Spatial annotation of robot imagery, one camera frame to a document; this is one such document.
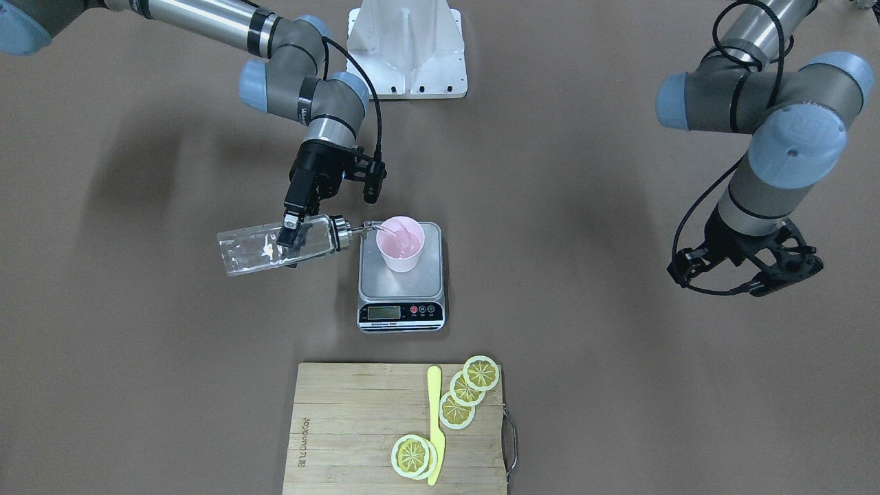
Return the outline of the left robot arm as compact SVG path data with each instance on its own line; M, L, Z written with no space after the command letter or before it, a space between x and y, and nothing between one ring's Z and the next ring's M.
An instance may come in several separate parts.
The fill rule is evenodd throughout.
M668 273L682 288L722 262L753 263L757 274L728 296L764 296L816 275L823 262L790 219L826 178L866 107L875 76L849 52L820 54L795 72L784 59L798 25L817 1L736 1L741 14L697 69L667 76L656 98L658 122L682 131L750 135L698 247L673 245Z

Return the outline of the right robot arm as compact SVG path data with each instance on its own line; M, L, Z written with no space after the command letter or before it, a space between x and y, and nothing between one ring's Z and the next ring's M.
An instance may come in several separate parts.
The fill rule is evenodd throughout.
M364 159L356 136L371 90L348 72L320 75L332 44L327 26L314 16L286 19L251 1L3 1L2 51L35 54L92 9L132 12L251 54L240 73L240 100L307 129L290 170L277 236L287 250L301 250L306 220L343 179L356 179Z

